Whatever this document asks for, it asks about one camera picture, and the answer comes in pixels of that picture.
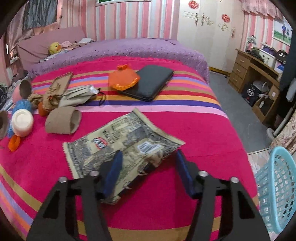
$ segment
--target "white bowl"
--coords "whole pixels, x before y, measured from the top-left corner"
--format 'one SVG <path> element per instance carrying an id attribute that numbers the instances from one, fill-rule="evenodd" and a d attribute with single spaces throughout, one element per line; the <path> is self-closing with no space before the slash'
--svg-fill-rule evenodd
<path id="1" fill-rule="evenodd" d="M 11 126 L 13 132 L 19 137 L 26 137 L 33 128 L 33 116 L 26 109 L 17 110 L 11 118 Z"/>

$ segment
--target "framed picture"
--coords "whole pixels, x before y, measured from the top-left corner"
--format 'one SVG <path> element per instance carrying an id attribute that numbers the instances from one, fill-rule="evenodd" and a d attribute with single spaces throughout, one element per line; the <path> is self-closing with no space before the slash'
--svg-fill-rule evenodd
<path id="1" fill-rule="evenodd" d="M 96 7 L 118 2 L 151 2 L 151 0 L 96 0 Z"/>
<path id="2" fill-rule="evenodd" d="M 291 44 L 292 27 L 284 18 L 284 20 L 274 20 L 274 31 L 272 37 L 288 46 Z"/>

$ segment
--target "gray floor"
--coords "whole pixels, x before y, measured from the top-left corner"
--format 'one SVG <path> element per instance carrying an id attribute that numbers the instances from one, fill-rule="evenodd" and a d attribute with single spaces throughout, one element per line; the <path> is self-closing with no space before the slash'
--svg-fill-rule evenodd
<path id="1" fill-rule="evenodd" d="M 210 86 L 236 129 L 246 152 L 269 147 L 267 127 L 261 124 L 242 96 L 227 84 L 224 75 L 210 72 Z"/>

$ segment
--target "purple bedspread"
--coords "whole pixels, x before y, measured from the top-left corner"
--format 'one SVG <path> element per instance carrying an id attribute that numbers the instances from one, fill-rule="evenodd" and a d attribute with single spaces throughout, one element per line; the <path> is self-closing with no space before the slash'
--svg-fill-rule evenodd
<path id="1" fill-rule="evenodd" d="M 31 77 L 49 73 L 59 68 L 91 61 L 105 56 L 153 57 L 177 60 L 195 69 L 207 82 L 209 69 L 205 57 L 171 39 L 114 39 L 93 42 L 71 50 L 53 59 L 38 63 L 28 69 Z"/>

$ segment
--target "clothes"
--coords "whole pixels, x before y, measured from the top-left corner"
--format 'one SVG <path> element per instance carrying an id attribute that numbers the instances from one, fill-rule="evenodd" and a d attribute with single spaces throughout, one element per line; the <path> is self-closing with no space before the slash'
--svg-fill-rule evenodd
<path id="1" fill-rule="evenodd" d="M 293 81 L 290 84 L 290 87 L 288 89 L 288 93 L 286 95 L 286 98 L 289 102 L 292 102 L 294 99 L 296 93 L 296 78 L 293 79 Z"/>
<path id="2" fill-rule="evenodd" d="M 69 41 L 65 41 L 65 42 L 61 43 L 62 48 L 68 48 L 68 47 L 70 47 L 71 45 L 72 45 L 72 43 L 69 42 Z"/>
<path id="3" fill-rule="evenodd" d="M 279 83 L 280 91 L 283 91 L 285 87 L 288 87 L 296 74 L 296 33 L 292 32 L 291 46 L 289 54 L 287 56 L 287 63 Z"/>
<path id="4" fill-rule="evenodd" d="M 71 45 L 70 47 L 66 48 L 65 50 L 73 50 L 73 49 L 77 49 L 77 48 L 82 47 L 82 46 L 84 46 L 84 45 L 87 45 L 87 43 L 73 44 L 73 45 Z"/>
<path id="5" fill-rule="evenodd" d="M 45 59 L 41 59 L 41 60 L 39 60 L 39 62 L 41 63 L 41 62 L 44 62 L 44 61 L 46 61 L 46 60 L 50 60 L 50 59 L 52 59 L 52 58 L 57 57 L 58 55 L 61 55 L 61 54 L 67 53 L 68 51 L 69 51 L 69 50 L 62 50 L 62 51 L 59 52 L 59 53 L 52 54 L 52 55 L 46 57 Z"/>
<path id="6" fill-rule="evenodd" d="M 94 41 L 93 39 L 83 38 L 78 43 L 79 44 L 81 44 L 81 43 L 90 43 L 90 42 L 93 42 L 93 41 Z"/>
<path id="7" fill-rule="evenodd" d="M 43 99 L 43 96 L 42 95 L 35 94 L 35 93 L 31 94 L 28 97 L 28 101 L 30 101 L 31 104 L 32 104 L 32 109 L 37 109 L 38 108 L 38 105 L 42 101 L 42 99 Z"/>
<path id="8" fill-rule="evenodd" d="M 67 90 L 73 72 L 66 73 L 54 79 L 43 96 L 43 109 L 51 111 L 58 107 L 63 93 Z"/>
<path id="9" fill-rule="evenodd" d="M 83 85 L 68 89 L 63 94 L 59 107 L 62 106 L 76 106 L 79 104 L 84 104 L 93 95 L 98 94 L 98 90 L 94 88 L 93 85 Z"/>

